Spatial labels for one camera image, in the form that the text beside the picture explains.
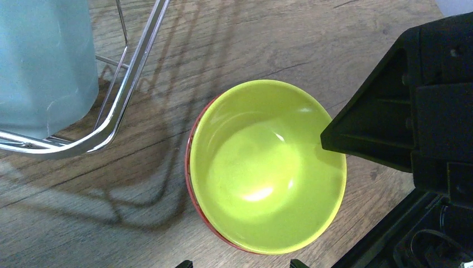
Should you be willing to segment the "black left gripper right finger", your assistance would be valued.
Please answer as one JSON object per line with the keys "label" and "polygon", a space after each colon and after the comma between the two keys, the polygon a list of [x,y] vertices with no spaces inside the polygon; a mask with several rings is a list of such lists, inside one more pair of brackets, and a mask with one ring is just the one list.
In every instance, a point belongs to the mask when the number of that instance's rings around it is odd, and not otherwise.
{"label": "black left gripper right finger", "polygon": [[472,14],[404,31],[321,144],[411,173],[417,189],[472,208]]}

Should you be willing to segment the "yellow-green bowl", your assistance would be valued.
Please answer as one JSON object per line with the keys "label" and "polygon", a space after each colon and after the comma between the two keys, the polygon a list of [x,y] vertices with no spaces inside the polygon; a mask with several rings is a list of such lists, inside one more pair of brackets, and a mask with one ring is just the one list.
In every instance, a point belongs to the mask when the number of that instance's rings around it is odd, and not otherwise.
{"label": "yellow-green bowl", "polygon": [[186,145],[191,201],[216,236],[242,251],[280,255],[317,239],[344,196],[344,154],[322,147],[331,122],[304,90],[253,80],[215,97]]}

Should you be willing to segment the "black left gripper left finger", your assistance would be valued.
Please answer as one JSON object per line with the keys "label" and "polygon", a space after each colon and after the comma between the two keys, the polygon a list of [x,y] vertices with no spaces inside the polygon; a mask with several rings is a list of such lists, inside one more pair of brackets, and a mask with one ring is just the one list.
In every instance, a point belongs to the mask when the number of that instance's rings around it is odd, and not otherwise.
{"label": "black left gripper left finger", "polygon": [[184,260],[178,264],[175,268],[193,268],[193,262],[190,260]]}

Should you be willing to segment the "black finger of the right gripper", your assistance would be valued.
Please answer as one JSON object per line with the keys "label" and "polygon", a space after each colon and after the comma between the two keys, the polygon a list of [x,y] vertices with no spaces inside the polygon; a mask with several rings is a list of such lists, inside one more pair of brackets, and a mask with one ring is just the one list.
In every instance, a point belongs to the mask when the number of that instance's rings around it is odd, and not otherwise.
{"label": "black finger of the right gripper", "polygon": [[289,268],[310,268],[310,267],[298,259],[291,259],[289,263]]}

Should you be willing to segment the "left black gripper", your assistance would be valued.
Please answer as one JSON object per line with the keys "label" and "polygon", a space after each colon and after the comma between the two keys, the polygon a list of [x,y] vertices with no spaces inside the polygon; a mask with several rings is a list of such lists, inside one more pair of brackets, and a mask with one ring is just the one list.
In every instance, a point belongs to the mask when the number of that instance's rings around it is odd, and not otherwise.
{"label": "left black gripper", "polygon": [[414,190],[335,267],[472,267],[472,209]]}

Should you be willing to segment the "light blue mug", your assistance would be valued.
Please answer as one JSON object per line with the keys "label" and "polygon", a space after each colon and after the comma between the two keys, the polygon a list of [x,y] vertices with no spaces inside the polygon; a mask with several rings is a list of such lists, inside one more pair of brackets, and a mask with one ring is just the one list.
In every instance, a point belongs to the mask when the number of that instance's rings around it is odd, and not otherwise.
{"label": "light blue mug", "polygon": [[1,130],[47,138],[88,114],[98,71],[87,1],[1,2]]}

